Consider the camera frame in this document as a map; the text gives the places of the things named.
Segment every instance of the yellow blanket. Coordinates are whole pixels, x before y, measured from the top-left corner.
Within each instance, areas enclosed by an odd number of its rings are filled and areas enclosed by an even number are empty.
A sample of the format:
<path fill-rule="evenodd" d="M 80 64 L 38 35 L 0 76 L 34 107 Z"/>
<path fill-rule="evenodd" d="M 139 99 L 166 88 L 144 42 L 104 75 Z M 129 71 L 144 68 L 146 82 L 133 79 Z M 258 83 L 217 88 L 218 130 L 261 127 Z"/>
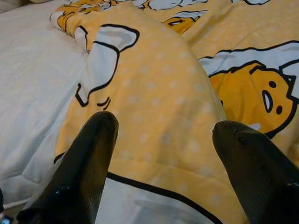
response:
<path fill-rule="evenodd" d="M 89 57 L 56 155 L 93 113 L 109 110 L 120 124 L 111 173 L 182 195 L 207 210 L 211 223 L 245 223 L 211 131 L 227 116 L 287 153 L 298 136 L 298 9 L 296 0 L 61 6 L 51 22 Z"/>

